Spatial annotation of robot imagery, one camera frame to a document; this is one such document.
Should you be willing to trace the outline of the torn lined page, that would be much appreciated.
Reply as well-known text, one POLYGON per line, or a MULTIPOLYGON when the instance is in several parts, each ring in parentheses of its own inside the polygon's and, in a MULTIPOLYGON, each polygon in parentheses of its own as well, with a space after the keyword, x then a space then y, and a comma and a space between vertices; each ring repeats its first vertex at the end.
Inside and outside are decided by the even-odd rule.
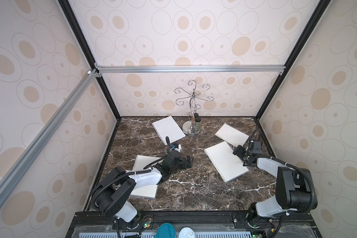
POLYGON ((184 132, 172 116, 153 122, 152 125, 165 145, 168 145, 166 137, 169 138, 170 142, 176 142, 185 137, 184 132))

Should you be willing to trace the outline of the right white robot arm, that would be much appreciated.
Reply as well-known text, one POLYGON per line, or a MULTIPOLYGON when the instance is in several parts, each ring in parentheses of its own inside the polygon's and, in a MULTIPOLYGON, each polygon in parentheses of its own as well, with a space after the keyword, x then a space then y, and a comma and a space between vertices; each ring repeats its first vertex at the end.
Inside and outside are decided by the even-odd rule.
POLYGON ((317 196, 308 169, 298 168, 275 157, 257 156, 238 146, 233 150, 244 166, 257 167, 276 178, 275 195, 265 201, 251 204, 247 220, 255 222, 280 215, 307 214, 317 205, 317 196))

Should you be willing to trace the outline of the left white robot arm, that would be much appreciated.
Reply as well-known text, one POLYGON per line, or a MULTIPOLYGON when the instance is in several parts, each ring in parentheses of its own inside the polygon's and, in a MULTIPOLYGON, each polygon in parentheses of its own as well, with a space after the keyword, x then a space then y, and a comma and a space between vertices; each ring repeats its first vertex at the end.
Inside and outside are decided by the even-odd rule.
POLYGON ((171 150, 164 157, 148 164, 139 171, 114 168, 91 192, 90 206, 102 212, 105 217, 122 219, 126 223, 139 220, 139 212, 128 202, 131 193, 149 185, 159 185, 178 171, 192 168, 193 158, 183 157, 171 150))

